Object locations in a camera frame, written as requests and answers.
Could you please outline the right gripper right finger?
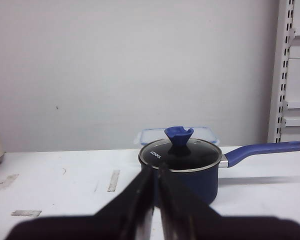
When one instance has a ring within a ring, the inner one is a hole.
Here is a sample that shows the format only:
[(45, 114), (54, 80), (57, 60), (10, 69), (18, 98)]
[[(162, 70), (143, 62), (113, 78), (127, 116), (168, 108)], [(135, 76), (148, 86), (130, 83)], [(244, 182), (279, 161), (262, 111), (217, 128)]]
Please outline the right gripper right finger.
[(224, 216), (181, 183), (166, 164), (158, 170), (166, 240), (300, 240), (300, 224), (274, 216)]

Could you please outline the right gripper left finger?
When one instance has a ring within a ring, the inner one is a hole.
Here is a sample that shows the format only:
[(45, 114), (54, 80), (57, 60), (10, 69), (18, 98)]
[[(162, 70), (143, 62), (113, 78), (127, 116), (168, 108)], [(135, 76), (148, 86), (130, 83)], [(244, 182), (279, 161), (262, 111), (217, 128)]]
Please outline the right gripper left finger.
[(17, 224), (8, 240), (148, 240), (154, 211), (154, 171), (144, 168), (94, 215), (40, 217)]

